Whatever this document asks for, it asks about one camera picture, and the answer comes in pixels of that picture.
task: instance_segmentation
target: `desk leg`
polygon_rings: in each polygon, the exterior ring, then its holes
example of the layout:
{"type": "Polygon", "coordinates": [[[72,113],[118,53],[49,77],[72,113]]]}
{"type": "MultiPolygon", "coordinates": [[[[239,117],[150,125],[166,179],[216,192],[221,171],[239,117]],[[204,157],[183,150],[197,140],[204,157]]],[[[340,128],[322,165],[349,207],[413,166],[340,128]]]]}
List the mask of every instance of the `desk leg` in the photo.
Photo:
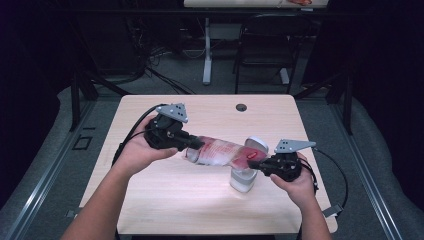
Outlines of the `desk leg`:
{"type": "Polygon", "coordinates": [[[81,117],[81,107],[80,107],[80,100],[79,100],[79,87],[78,87],[78,81],[76,77],[72,79],[71,84],[71,100],[72,100],[72,126],[69,130],[70,132],[73,132],[75,128],[78,126],[80,117],[81,117]]]}
{"type": "Polygon", "coordinates": [[[284,85],[287,85],[290,83],[290,78],[289,78],[289,74],[287,73],[287,68],[282,68],[280,70],[280,79],[281,79],[281,83],[284,85]]]}
{"type": "Polygon", "coordinates": [[[203,69],[203,84],[211,84],[212,58],[211,58],[211,38],[209,35],[209,18],[205,21],[205,67],[203,69]]]}

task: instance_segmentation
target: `office chair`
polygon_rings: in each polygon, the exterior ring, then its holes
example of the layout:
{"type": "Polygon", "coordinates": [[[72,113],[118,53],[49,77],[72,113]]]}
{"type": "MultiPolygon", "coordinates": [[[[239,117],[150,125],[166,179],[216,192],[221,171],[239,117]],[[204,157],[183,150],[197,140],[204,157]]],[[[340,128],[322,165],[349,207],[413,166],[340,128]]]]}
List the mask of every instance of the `office chair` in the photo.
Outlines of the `office chair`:
{"type": "Polygon", "coordinates": [[[302,16],[259,14],[242,24],[233,73],[236,73],[235,93],[238,93],[240,66],[289,68],[290,81],[286,93],[290,92],[297,59],[311,22],[302,16]]]}

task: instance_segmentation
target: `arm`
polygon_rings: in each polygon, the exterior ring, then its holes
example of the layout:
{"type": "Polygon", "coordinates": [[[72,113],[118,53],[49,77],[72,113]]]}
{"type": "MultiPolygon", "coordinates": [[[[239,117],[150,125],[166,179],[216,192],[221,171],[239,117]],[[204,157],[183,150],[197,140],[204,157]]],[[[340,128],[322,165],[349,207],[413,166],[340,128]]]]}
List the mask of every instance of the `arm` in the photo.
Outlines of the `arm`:
{"type": "MultiPolygon", "coordinates": [[[[144,119],[134,134],[143,131],[150,119],[144,119]]],[[[176,153],[175,148],[151,148],[143,134],[131,139],[62,239],[113,239],[130,178],[153,161],[176,153]]]]}
{"type": "Polygon", "coordinates": [[[281,189],[287,191],[290,199],[299,207],[302,214],[302,239],[331,239],[324,215],[315,198],[311,174],[305,168],[296,180],[286,182],[272,174],[271,180],[281,189]]]}

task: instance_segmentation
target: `black cable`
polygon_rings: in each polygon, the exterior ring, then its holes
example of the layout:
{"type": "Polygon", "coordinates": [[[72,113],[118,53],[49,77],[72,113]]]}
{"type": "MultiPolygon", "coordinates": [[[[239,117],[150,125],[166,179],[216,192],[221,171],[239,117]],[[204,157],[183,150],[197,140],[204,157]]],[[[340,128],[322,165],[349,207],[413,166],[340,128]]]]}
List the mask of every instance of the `black cable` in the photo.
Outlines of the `black cable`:
{"type": "Polygon", "coordinates": [[[134,126],[131,128],[128,135],[125,137],[124,141],[119,144],[118,149],[116,150],[115,156],[113,157],[112,166],[115,164],[115,162],[118,160],[119,156],[121,155],[122,150],[124,150],[125,145],[133,138],[135,137],[134,132],[137,129],[138,125],[140,125],[141,121],[143,121],[147,115],[149,115],[151,112],[153,112],[157,107],[165,106],[166,104],[158,104],[156,106],[151,107],[149,110],[147,110],[141,117],[137,120],[137,122],[134,124],[134,126]]]}
{"type": "MultiPolygon", "coordinates": [[[[302,163],[302,166],[304,168],[306,168],[311,173],[311,176],[312,176],[313,182],[314,182],[314,194],[316,194],[316,192],[318,190],[318,182],[317,182],[317,177],[314,173],[314,170],[312,169],[312,166],[308,163],[308,161],[306,161],[303,158],[299,158],[299,159],[304,162],[304,163],[302,163]]],[[[297,236],[296,236],[296,240],[301,240],[301,239],[302,239],[302,224],[300,224],[299,232],[297,233],[297,236]]]]}
{"type": "Polygon", "coordinates": [[[159,66],[161,57],[165,54],[165,48],[157,46],[150,51],[150,56],[147,59],[150,66],[159,66]]]}
{"type": "Polygon", "coordinates": [[[348,181],[347,181],[346,174],[344,173],[344,171],[343,171],[343,169],[340,167],[340,165],[337,163],[337,161],[336,161],[334,158],[332,158],[330,155],[326,154],[325,152],[323,152],[323,151],[319,150],[319,149],[318,149],[318,148],[316,148],[316,147],[313,147],[313,148],[312,148],[312,150],[314,150],[314,151],[316,151],[316,152],[319,152],[319,153],[321,153],[322,155],[326,156],[328,159],[330,159],[330,160],[331,160],[331,161],[332,161],[332,162],[336,165],[336,167],[339,169],[340,173],[342,174],[343,179],[344,179],[344,182],[345,182],[345,189],[346,189],[345,197],[344,197],[344,199],[343,199],[343,203],[342,203],[342,209],[344,209],[344,208],[345,208],[345,206],[346,206],[347,199],[348,199],[348,197],[349,197],[349,184],[348,184],[348,181]]]}
{"type": "Polygon", "coordinates": [[[144,70],[140,71],[140,72],[136,72],[134,73],[132,76],[129,76],[125,79],[121,79],[121,80],[108,80],[108,82],[113,83],[115,85],[120,85],[120,84],[124,84],[124,83],[130,83],[130,82],[134,82],[135,80],[141,78],[144,75],[144,70]]]}
{"type": "Polygon", "coordinates": [[[183,92],[184,94],[196,94],[189,87],[187,87],[186,85],[184,85],[183,83],[181,83],[181,82],[179,82],[179,81],[177,81],[175,79],[171,79],[171,78],[165,77],[165,76],[163,76],[162,74],[158,73],[157,71],[153,70],[150,67],[146,67],[146,70],[149,70],[153,75],[155,75],[156,77],[158,77],[160,80],[162,80],[165,83],[169,84],[177,93],[178,93],[178,90],[179,90],[179,91],[183,92]]]}

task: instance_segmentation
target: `table surface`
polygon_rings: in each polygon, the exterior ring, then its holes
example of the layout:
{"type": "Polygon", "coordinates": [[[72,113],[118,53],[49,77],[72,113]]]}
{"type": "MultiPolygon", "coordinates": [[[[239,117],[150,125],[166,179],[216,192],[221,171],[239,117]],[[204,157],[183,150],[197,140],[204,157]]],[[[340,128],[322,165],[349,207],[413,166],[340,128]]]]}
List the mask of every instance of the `table surface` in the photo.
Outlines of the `table surface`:
{"type": "Polygon", "coordinates": [[[326,8],[328,0],[312,0],[307,6],[291,3],[287,0],[184,0],[185,7],[205,8],[326,8]]]}
{"type": "MultiPolygon", "coordinates": [[[[83,207],[111,167],[115,151],[138,118],[160,103],[185,103],[183,130],[240,145],[249,136],[265,141],[269,154],[281,138],[308,140],[296,103],[289,95],[139,95],[125,96],[105,139],[81,201],[83,207]],[[240,112],[237,104],[245,104],[240,112]]],[[[300,151],[318,178],[321,209],[330,207],[312,150],[300,151]]],[[[118,231],[129,235],[244,235],[296,233],[301,214],[287,193],[262,172],[253,188],[240,193],[230,184],[230,167],[200,166],[184,152],[156,161],[129,183],[118,231]]],[[[331,232],[334,217],[326,219],[331,232]]]]}

